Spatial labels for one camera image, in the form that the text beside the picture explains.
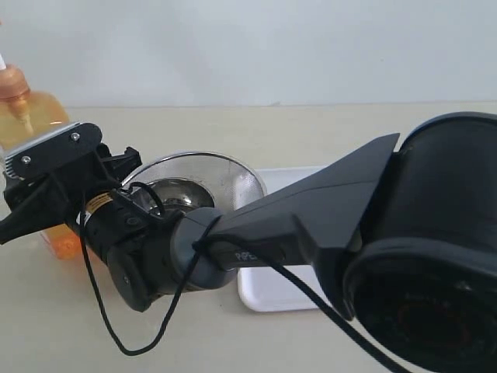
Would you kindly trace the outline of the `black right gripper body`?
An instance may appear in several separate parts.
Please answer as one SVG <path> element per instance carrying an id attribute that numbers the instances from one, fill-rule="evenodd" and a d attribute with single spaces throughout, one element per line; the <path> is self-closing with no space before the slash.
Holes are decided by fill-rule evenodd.
<path id="1" fill-rule="evenodd" d="M 3 195 L 58 194 L 68 199 L 91 197 L 120 187 L 140 165 L 132 147 L 112 155 L 100 128 L 89 122 L 56 127 L 4 151 Z"/>

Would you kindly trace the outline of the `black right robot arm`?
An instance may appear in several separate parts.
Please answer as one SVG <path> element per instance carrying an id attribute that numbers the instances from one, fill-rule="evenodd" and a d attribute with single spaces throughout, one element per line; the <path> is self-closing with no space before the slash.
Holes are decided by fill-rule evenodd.
<path id="1" fill-rule="evenodd" d="M 435 117 L 403 143 L 376 138 L 264 197 L 224 185 L 246 168 L 205 160 L 144 180 L 92 123 L 2 155 L 1 241 L 65 224 L 107 266 L 127 305 L 217 289 L 271 267 L 388 370 L 496 370 L 496 117 Z"/>

